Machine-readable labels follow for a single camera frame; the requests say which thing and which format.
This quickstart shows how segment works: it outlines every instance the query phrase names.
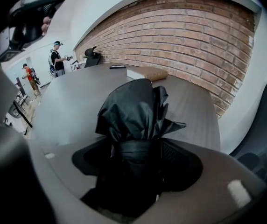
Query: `baseball cap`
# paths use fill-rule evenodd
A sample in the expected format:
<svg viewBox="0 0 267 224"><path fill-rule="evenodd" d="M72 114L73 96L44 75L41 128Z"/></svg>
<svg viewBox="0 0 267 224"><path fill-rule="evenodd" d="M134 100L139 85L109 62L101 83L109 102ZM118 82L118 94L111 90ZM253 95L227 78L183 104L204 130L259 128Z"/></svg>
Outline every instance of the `baseball cap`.
<svg viewBox="0 0 267 224"><path fill-rule="evenodd" d="M59 45L59 46L61 46L61 45L63 45L61 42L59 42L59 41L56 41L56 42L54 42L54 46L55 45Z"/></svg>

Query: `person wearing cap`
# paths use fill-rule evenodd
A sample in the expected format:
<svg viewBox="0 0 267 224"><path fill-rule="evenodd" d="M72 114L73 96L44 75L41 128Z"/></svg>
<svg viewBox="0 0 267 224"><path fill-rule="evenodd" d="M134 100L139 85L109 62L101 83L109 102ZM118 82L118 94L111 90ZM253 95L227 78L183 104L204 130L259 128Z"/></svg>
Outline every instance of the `person wearing cap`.
<svg viewBox="0 0 267 224"><path fill-rule="evenodd" d="M34 80L33 77L32 77L32 70L31 70L31 68L29 68L28 65L25 64L25 63L24 63L24 65L22 66L22 68L26 70L26 75L23 76L22 78L23 78L23 79L28 78L31 87L32 87L33 90L34 90L34 94L35 94L35 96L40 95L40 91L39 91L39 89L38 89L38 86L37 86L35 80Z"/></svg>
<svg viewBox="0 0 267 224"><path fill-rule="evenodd" d="M58 52L58 49L60 48L60 46L61 46L61 42L59 41L54 42L54 51L51 54L51 60L53 64L55 65L56 74L58 75L58 77L65 74L63 61L66 60L66 58L61 58Z"/></svg>

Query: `black office chair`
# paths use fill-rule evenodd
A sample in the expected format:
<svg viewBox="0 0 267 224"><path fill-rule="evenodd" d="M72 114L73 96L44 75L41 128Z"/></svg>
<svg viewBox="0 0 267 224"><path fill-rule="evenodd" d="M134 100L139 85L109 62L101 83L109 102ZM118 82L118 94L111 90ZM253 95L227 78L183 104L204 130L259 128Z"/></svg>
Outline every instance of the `black office chair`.
<svg viewBox="0 0 267 224"><path fill-rule="evenodd" d="M85 56L87 56L85 68L98 65L100 58L101 58L101 54L94 52L95 48L96 47L89 48L85 51Z"/></svg>
<svg viewBox="0 0 267 224"><path fill-rule="evenodd" d="M248 133L230 155L267 183L267 85Z"/></svg>

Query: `khaki pants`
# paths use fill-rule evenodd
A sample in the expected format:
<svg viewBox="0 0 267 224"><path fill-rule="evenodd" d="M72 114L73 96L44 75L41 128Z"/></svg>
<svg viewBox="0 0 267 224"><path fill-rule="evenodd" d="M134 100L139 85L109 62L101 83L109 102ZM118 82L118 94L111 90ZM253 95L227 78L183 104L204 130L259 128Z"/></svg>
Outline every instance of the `khaki pants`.
<svg viewBox="0 0 267 224"><path fill-rule="evenodd" d="M33 80L29 81L29 82L30 82L31 87L32 87L33 90L34 90L34 94L35 94L36 96L40 95L40 91L39 91L39 89L38 89L38 86L37 86L35 80L33 79Z"/></svg>

